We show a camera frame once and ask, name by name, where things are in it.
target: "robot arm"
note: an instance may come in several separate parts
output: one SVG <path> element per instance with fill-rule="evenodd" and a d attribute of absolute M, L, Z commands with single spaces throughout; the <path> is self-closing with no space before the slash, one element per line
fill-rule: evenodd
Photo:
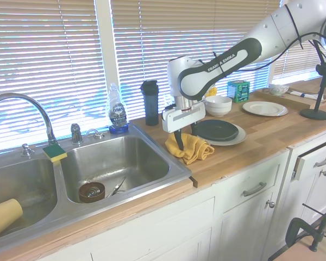
<path fill-rule="evenodd" d="M 194 127 L 205 117 L 200 100 L 213 84 L 246 65 L 299 44 L 292 43 L 298 36 L 301 41 L 317 40 L 326 48 L 326 40 L 314 33 L 326 35 L 326 0 L 298 0 L 263 19 L 240 42 L 208 63 L 186 56 L 169 61 L 168 80 L 176 108 L 162 115 L 163 129 L 175 133 L 182 150 L 180 129 Z"/>
<path fill-rule="evenodd" d="M 248 64 L 280 54 L 297 38 L 293 21 L 299 35 L 323 33 L 326 0 L 300 0 L 290 2 L 287 7 L 283 6 L 263 19 L 239 43 L 208 63 L 191 67 L 195 61 L 189 57 L 171 60 L 168 76 L 172 96 L 180 94 L 189 100 L 201 100 L 218 80 Z M 318 40 L 326 46 L 326 42 L 317 35 L 302 38 L 302 41 L 308 40 Z"/>

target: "stainless steel sink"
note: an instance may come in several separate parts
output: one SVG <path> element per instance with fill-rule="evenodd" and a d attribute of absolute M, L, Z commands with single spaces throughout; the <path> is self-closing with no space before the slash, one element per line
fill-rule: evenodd
<path fill-rule="evenodd" d="M 0 203 L 15 198 L 23 217 L 0 235 L 0 252 L 89 216 L 189 178 L 191 171 L 143 130 L 129 126 L 124 134 L 104 133 L 96 140 L 59 141 L 68 157 L 52 164 L 37 145 L 30 158 L 21 150 L 0 151 Z M 105 185 L 105 193 L 126 177 L 121 193 L 94 203 L 81 203 L 78 189 L 86 182 Z"/>
<path fill-rule="evenodd" d="M 121 191 L 163 178 L 169 172 L 168 163 L 135 136 L 76 148 L 67 156 L 61 161 L 66 192 L 70 200 L 78 203 L 82 203 L 78 190 L 85 183 L 103 183 L 107 196 L 124 177 Z"/>
<path fill-rule="evenodd" d="M 0 168 L 0 203 L 15 198 L 23 215 L 0 237 L 29 227 L 45 218 L 57 204 L 53 164 L 34 159 Z"/>

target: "brown bowl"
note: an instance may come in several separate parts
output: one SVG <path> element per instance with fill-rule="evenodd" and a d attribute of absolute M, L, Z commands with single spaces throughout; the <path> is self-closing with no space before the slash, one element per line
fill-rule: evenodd
<path fill-rule="evenodd" d="M 92 191 L 98 190 L 95 196 L 90 196 Z M 84 203 L 92 203 L 105 198 L 105 186 L 100 182 L 91 182 L 83 184 L 78 190 L 79 199 Z"/>

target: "white bowl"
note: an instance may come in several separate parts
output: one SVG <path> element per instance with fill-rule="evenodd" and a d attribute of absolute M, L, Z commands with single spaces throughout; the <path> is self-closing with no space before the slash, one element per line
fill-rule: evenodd
<path fill-rule="evenodd" d="M 231 107 L 227 107 L 227 108 L 214 108 L 214 107 L 210 107 L 208 105 L 205 106 L 205 110 L 212 116 L 215 117 L 222 117 L 224 115 L 226 115 L 227 113 L 230 112 Z"/>
<path fill-rule="evenodd" d="M 213 108 L 227 108 L 232 107 L 232 99 L 222 96 L 209 96 L 205 98 L 205 105 Z"/>
<path fill-rule="evenodd" d="M 268 85 L 269 92 L 273 95 L 283 95 L 285 92 L 288 91 L 288 85 L 280 85 L 280 84 L 271 84 Z"/>

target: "stack of plates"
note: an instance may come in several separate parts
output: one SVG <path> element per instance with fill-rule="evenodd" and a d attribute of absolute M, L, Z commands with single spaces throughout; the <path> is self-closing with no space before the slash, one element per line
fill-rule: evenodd
<path fill-rule="evenodd" d="M 243 128 L 220 120 L 206 120 L 198 123 L 197 134 L 211 145 L 229 146 L 246 139 Z"/>

